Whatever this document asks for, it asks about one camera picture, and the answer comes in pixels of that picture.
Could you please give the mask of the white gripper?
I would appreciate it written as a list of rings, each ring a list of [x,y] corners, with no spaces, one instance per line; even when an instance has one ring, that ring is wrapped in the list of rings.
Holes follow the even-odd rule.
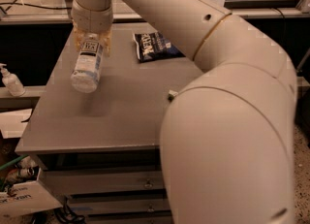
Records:
[[[102,10],[91,10],[82,7],[77,0],[73,1],[71,16],[73,19],[74,43],[80,50],[81,43],[86,33],[99,34],[99,42],[103,46],[106,57],[110,56],[111,49],[111,26],[113,22],[113,11],[111,0],[103,1]]]

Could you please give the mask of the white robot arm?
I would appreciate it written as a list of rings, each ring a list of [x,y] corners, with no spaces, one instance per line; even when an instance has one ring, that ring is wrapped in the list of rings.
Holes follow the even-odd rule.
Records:
[[[297,80],[289,55],[209,0],[122,0],[201,70],[160,133],[174,224],[295,224]],[[79,33],[105,33],[111,0],[74,0]]]

